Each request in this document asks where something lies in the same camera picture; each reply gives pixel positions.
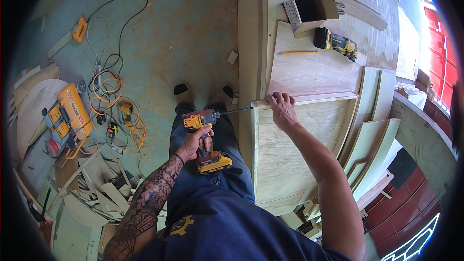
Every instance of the pencil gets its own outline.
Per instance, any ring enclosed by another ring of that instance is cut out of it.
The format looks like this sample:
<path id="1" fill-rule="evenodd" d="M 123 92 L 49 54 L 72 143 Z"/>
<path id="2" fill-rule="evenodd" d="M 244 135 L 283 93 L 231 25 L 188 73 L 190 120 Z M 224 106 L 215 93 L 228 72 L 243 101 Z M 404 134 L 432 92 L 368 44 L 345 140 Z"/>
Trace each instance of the pencil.
<path id="1" fill-rule="evenodd" d="M 317 54 L 316 50 L 307 50 L 307 51 L 300 51 L 300 52 L 284 52 L 282 55 L 293 55 L 293 54 Z"/>

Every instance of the small box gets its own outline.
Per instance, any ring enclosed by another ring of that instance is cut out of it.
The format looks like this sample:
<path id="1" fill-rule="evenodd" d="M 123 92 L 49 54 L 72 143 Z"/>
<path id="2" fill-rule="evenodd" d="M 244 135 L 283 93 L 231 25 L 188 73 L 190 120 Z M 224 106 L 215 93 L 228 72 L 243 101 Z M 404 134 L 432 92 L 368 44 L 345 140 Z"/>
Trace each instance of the small box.
<path id="1" fill-rule="evenodd" d="M 305 32 L 328 19 L 339 19 L 335 0 L 289 0 L 282 5 L 290 23 L 300 25 L 294 32 L 296 38 L 306 36 Z"/>

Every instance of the man's right hand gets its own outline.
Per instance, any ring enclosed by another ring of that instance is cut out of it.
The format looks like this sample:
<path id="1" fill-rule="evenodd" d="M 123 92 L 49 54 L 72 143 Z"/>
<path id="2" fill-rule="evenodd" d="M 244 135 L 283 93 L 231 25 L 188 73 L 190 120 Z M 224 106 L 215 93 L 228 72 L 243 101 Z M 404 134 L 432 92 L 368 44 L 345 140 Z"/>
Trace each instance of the man's right hand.
<path id="1" fill-rule="evenodd" d="M 267 96 L 272 108 L 274 123 L 285 133 L 288 133 L 292 127 L 298 124 L 297 115 L 293 107 L 295 107 L 295 99 L 287 93 L 274 92 L 272 96 Z"/>

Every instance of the navy blue shirt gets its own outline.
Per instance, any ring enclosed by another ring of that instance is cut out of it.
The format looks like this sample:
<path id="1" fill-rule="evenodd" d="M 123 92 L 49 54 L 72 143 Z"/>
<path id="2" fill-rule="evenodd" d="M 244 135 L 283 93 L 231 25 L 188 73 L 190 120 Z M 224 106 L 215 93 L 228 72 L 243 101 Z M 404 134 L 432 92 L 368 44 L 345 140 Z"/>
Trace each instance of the navy blue shirt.
<path id="1" fill-rule="evenodd" d="M 168 205 L 163 238 L 133 260 L 350 260 L 217 185 L 170 199 Z"/>

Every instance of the shoe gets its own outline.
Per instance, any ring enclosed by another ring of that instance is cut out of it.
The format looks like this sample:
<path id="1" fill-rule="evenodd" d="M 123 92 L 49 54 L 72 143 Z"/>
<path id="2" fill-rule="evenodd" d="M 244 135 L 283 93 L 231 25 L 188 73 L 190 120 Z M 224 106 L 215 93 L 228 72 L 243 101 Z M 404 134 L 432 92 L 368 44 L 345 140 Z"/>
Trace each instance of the shoe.
<path id="1" fill-rule="evenodd" d="M 180 102 L 194 103 L 192 91 L 189 88 L 189 84 L 186 82 L 180 83 L 174 87 L 174 96 L 177 104 Z"/>
<path id="2" fill-rule="evenodd" d="M 217 91 L 217 94 L 214 95 L 212 100 L 208 102 L 208 105 L 206 105 L 206 107 L 209 107 L 211 104 L 217 103 L 217 102 L 223 103 L 224 105 L 227 106 L 230 103 L 232 103 L 233 96 L 234 96 L 234 88 L 232 84 L 224 83 L 220 86 L 219 90 Z"/>

